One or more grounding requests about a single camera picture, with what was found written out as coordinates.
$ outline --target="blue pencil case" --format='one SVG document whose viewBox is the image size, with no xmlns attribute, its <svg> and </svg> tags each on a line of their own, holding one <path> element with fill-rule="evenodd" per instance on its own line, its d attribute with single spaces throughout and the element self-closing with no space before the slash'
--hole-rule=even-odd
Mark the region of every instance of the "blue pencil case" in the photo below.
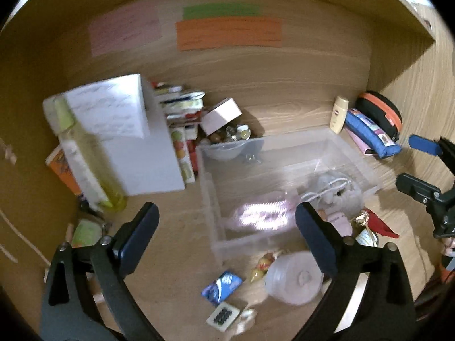
<svg viewBox="0 0 455 341">
<path fill-rule="evenodd" d="M 383 159 L 396 155 L 401 147 L 370 118 L 357 109 L 349 109 L 345 125 Z"/>
</svg>

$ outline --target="transparent plastic bin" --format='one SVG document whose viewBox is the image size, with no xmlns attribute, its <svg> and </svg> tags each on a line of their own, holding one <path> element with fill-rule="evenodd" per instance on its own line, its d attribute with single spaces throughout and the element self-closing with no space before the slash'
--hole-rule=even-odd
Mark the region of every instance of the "transparent plastic bin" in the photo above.
<svg viewBox="0 0 455 341">
<path fill-rule="evenodd" d="M 224 227 L 242 203 L 272 191 L 306 192 L 315 174 L 334 169 L 357 182 L 364 197 L 379 189 L 379 179 L 329 128 L 279 134 L 211 146 L 198 146 L 204 215 L 212 251 L 219 261 L 256 255 L 300 235 L 297 229 L 236 232 Z"/>
</svg>

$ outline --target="blue wrapper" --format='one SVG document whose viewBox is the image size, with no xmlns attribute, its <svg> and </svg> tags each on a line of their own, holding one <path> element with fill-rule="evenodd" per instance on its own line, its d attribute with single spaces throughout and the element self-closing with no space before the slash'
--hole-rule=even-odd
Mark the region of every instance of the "blue wrapper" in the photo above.
<svg viewBox="0 0 455 341">
<path fill-rule="evenodd" d="M 218 279 L 203 289 L 201 295 L 209 300 L 214 306 L 220 305 L 225 301 L 243 280 L 237 275 L 226 271 Z"/>
</svg>

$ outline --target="round plastic container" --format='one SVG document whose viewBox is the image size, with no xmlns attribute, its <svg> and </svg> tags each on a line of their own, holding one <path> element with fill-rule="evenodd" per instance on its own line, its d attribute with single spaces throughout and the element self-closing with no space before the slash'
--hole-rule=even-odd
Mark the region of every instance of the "round plastic container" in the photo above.
<svg viewBox="0 0 455 341">
<path fill-rule="evenodd" d="M 322 286 L 322 272 L 310 251 L 279 256 L 265 277 L 265 289 L 275 299 L 291 305 L 310 302 Z"/>
</svg>

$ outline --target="pink sticky note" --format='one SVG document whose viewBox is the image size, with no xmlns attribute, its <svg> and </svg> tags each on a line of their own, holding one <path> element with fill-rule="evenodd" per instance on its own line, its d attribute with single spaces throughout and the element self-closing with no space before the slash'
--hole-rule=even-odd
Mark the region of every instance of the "pink sticky note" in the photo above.
<svg viewBox="0 0 455 341">
<path fill-rule="evenodd" d="M 98 16 L 88 30 L 93 57 L 133 49 L 161 37 L 153 0 L 137 0 Z"/>
</svg>

